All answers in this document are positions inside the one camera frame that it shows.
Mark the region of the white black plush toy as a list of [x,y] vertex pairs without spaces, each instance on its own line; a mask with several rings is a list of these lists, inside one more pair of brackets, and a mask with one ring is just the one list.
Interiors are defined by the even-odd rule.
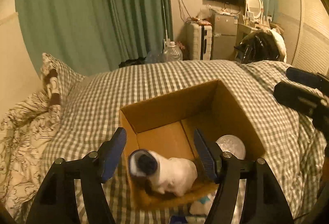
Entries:
[[151,190],[182,197],[198,177],[194,162],[185,158],[165,158],[146,149],[134,151],[128,158],[129,174],[149,182]]

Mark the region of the dark clothes on chair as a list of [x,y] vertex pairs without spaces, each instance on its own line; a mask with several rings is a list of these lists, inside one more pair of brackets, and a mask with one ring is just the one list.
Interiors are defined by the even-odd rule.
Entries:
[[276,29],[259,29],[246,35],[235,47],[235,61],[243,64],[259,61],[287,61],[284,39]]

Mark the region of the clear plastic lid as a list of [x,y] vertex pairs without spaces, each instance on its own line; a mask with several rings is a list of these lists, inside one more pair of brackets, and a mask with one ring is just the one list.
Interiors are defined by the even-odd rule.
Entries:
[[246,149],[244,143],[234,135],[221,136],[216,143],[223,152],[230,152],[240,160],[244,160],[246,156]]

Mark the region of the white louvred wardrobe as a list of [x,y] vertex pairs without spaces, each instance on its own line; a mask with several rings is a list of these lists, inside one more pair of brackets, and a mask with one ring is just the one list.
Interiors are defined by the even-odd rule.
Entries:
[[287,63],[328,74],[328,14],[320,0],[278,0]]

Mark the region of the floral patterned duvet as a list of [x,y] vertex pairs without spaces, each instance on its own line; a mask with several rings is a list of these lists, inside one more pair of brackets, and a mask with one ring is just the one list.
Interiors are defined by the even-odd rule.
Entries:
[[60,123],[58,92],[38,91],[1,121],[1,203],[15,216],[40,187],[42,154]]

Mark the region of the small blue packet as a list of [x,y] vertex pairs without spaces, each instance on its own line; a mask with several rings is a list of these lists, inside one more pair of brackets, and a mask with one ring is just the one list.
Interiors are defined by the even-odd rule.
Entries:
[[188,224],[185,216],[171,216],[169,224]]

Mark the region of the grey checked bed cover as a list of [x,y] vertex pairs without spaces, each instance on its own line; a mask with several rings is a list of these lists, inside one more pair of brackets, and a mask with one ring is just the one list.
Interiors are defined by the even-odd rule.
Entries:
[[58,73],[61,118],[38,169],[42,182],[53,161],[74,160],[98,149],[119,126],[119,109],[211,80],[222,80],[263,143],[265,160],[285,194],[292,216],[311,211],[317,200],[326,141],[310,118],[278,104],[274,86],[286,81],[288,64],[261,61],[182,61],[129,66],[83,76],[45,55],[42,69]]

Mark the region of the white oval vanity mirror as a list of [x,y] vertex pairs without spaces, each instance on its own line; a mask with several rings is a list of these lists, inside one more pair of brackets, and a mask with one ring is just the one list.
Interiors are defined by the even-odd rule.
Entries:
[[254,19],[259,19],[263,13],[263,2],[261,0],[247,0],[247,11],[253,13]]

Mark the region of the grey mini fridge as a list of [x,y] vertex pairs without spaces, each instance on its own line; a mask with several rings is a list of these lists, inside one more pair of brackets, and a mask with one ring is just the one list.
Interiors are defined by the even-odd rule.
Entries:
[[233,60],[237,36],[237,18],[214,14],[212,17],[212,60]]

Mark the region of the brown cardboard box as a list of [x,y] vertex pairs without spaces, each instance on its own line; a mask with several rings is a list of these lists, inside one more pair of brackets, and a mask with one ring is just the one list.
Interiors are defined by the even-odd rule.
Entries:
[[205,82],[122,107],[120,126],[127,132],[124,158],[139,149],[153,150],[166,158],[185,158],[195,163],[198,177],[183,197],[159,194],[141,179],[127,175],[131,205],[138,210],[163,210],[191,203],[217,189],[207,177],[193,141],[198,129],[207,142],[235,135],[244,143],[247,160],[265,154],[251,118],[220,80]]

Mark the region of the white suitcase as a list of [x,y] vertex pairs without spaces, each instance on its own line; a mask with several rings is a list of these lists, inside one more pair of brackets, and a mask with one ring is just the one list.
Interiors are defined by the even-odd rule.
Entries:
[[191,60],[210,60],[212,26],[200,26],[197,23],[188,24],[187,45]]

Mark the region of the checked pillow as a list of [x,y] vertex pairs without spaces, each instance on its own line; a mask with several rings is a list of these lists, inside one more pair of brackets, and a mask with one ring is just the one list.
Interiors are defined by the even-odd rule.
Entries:
[[71,90],[84,77],[52,55],[42,54],[41,78],[51,105],[64,106]]

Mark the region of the large clear water bottle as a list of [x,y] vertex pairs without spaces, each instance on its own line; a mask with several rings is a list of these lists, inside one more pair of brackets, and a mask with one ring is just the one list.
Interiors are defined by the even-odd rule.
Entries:
[[163,55],[166,62],[183,60],[182,51],[174,41],[170,41],[169,44],[165,46]]

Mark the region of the green curtain left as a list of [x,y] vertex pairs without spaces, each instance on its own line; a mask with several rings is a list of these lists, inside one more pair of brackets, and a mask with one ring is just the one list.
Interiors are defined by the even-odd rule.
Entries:
[[15,0],[36,70],[48,53],[76,72],[115,70],[161,51],[173,36],[170,0]]

